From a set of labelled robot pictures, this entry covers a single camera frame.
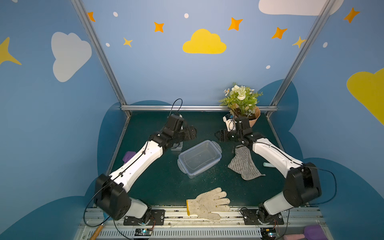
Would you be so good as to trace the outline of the large clear lunch box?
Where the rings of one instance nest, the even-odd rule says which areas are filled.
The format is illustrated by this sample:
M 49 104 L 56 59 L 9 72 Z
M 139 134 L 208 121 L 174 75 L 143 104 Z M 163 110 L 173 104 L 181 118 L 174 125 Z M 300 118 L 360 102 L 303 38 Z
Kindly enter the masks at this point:
M 216 165 L 221 158 L 220 145 L 215 141 L 206 140 L 180 153 L 178 167 L 190 179 L 193 179 Z

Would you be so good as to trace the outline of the small clear lunch box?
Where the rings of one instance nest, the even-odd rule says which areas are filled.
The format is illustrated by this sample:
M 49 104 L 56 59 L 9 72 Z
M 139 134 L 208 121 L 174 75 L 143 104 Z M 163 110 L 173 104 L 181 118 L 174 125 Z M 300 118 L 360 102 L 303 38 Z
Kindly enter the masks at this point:
M 180 143 L 174 144 L 171 147 L 171 151 L 180 152 L 182 150 L 182 148 L 183 148 L 183 142 L 180 142 Z

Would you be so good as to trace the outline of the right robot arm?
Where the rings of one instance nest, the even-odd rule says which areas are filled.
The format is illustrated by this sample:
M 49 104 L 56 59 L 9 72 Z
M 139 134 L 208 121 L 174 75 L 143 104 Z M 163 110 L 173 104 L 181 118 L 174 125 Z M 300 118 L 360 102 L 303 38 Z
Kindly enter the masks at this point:
M 303 206 L 322 195 L 318 168 L 283 152 L 260 133 L 254 133 L 248 118 L 223 117 L 226 129 L 216 133 L 221 142 L 236 141 L 272 164 L 286 179 L 281 193 L 259 205 L 258 218 L 265 223 L 283 211 Z

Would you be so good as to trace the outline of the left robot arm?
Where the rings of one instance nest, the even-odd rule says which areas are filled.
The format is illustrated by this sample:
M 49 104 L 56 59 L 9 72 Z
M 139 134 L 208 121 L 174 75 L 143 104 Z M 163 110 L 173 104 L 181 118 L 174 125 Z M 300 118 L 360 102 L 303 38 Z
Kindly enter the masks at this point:
M 101 174 L 95 183 L 94 204 L 113 220 L 146 217 L 149 206 L 129 197 L 139 176 L 175 144 L 194 140 L 197 130 L 180 115 L 170 115 L 160 131 L 149 136 L 144 146 L 127 163 L 108 176 Z

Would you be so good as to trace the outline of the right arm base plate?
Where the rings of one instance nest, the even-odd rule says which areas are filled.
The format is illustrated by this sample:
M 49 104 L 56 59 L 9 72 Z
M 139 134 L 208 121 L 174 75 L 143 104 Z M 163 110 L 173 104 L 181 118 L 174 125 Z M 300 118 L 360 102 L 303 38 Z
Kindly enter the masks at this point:
M 270 215 L 264 209 L 241 208 L 240 213 L 243 216 L 245 225 L 283 225 L 284 220 L 281 213 Z

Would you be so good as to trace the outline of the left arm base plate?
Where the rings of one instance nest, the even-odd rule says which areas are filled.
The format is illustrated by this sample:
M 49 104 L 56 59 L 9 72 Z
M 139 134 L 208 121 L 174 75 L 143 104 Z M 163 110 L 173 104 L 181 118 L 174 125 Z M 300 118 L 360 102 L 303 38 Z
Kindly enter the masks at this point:
M 164 209 L 151 209 L 151 212 L 146 212 L 140 219 L 135 217 L 125 217 L 124 226 L 152 226 L 153 224 L 156 226 L 162 226 L 164 224 L 164 220 Z

